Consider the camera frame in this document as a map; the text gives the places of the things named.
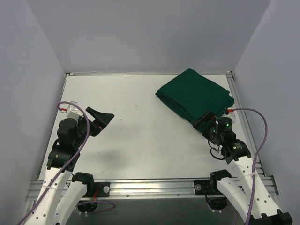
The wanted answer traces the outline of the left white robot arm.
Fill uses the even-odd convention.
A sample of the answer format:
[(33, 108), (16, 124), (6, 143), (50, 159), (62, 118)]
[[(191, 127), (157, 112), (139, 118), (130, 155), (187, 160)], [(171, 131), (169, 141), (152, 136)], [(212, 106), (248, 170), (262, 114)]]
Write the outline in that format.
[(37, 201), (21, 222), (24, 225), (64, 225), (83, 196), (94, 193), (93, 175), (72, 174), (88, 137), (95, 137), (114, 118), (112, 113), (86, 110), (71, 104), (59, 122), (57, 139), (48, 156)]

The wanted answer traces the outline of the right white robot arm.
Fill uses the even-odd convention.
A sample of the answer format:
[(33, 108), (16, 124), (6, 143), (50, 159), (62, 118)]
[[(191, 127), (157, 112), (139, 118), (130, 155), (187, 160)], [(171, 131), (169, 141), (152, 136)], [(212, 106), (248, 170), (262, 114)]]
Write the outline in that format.
[(247, 145), (234, 133), (233, 120), (206, 112), (191, 123), (203, 137), (218, 146), (218, 152), (240, 182), (237, 185), (226, 169), (211, 172), (209, 190), (223, 194), (246, 225), (291, 225), (291, 215), (283, 212), (272, 199)]

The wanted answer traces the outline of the green surgical drape cloth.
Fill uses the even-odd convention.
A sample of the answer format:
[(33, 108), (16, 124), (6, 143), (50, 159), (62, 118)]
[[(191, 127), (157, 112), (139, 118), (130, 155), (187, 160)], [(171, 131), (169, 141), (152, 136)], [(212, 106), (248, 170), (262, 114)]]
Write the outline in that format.
[(234, 105), (228, 90), (190, 68), (160, 87), (155, 95), (188, 122), (207, 112), (220, 117)]

